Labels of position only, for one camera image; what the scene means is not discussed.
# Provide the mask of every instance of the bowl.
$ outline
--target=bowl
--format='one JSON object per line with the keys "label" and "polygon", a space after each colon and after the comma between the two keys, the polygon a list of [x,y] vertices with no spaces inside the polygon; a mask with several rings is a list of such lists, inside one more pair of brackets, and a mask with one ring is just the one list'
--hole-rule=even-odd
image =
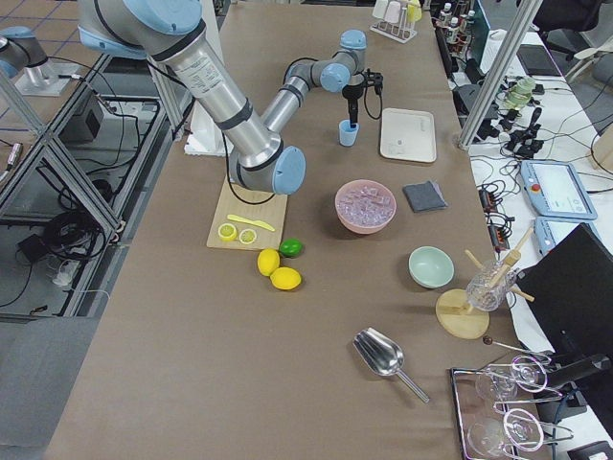
{"label": "bowl", "polygon": [[418,247],[409,256],[409,273],[424,288],[440,288],[453,278],[453,262],[438,247]]}
{"label": "bowl", "polygon": [[334,207],[339,220],[348,229],[359,235],[370,235],[392,220],[396,213],[396,199],[384,185],[357,179],[338,189]]}

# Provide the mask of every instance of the blue joint cap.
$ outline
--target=blue joint cap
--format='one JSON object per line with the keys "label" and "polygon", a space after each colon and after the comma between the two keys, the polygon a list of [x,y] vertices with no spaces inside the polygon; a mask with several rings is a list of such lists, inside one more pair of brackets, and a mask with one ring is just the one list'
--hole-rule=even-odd
{"label": "blue joint cap", "polygon": [[32,30],[25,26],[8,27],[0,31],[0,35],[5,38],[34,38]]}
{"label": "blue joint cap", "polygon": [[7,77],[10,79],[18,74],[17,69],[2,59],[0,59],[0,70],[4,71],[4,73],[7,74]]}
{"label": "blue joint cap", "polygon": [[341,46],[346,50],[365,50],[366,34],[356,29],[345,31],[341,35]]}
{"label": "blue joint cap", "polygon": [[305,180],[307,161],[296,147],[287,147],[281,152],[272,176],[272,191],[275,194],[291,195],[300,189]]}
{"label": "blue joint cap", "polygon": [[328,64],[322,71],[320,82],[322,88],[330,93],[339,93],[347,86],[352,75],[349,73],[349,69],[342,64],[333,62]]}
{"label": "blue joint cap", "polygon": [[198,0],[124,0],[124,5],[143,24],[166,35],[188,34],[202,18]]}
{"label": "blue joint cap", "polygon": [[125,46],[123,43],[111,41],[108,38],[96,34],[92,34],[79,26],[80,41],[87,48],[115,56],[117,58],[126,59],[146,59],[147,53],[140,48],[132,48]]}

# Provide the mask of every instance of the blue cup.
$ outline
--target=blue cup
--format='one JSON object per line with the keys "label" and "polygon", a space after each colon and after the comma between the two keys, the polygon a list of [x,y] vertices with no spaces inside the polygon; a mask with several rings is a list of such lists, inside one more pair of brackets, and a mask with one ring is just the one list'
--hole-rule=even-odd
{"label": "blue cup", "polygon": [[355,143],[357,131],[360,129],[360,124],[356,123],[354,127],[349,120],[343,120],[338,124],[338,139],[341,146],[351,147]]}

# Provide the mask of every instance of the green bowl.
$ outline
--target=green bowl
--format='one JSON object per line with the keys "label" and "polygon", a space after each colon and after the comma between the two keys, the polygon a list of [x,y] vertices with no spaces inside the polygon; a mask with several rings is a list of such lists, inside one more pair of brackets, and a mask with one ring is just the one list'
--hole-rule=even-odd
{"label": "green bowl", "polygon": [[440,288],[453,278],[453,262],[438,247],[418,247],[409,256],[409,273],[425,288]]}

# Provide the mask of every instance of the white tray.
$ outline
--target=white tray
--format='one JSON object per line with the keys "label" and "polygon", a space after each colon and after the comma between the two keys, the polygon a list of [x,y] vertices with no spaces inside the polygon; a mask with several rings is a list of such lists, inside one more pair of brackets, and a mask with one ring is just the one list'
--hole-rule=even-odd
{"label": "white tray", "polygon": [[432,163],[437,159],[434,117],[429,112],[386,108],[381,116],[381,156]]}

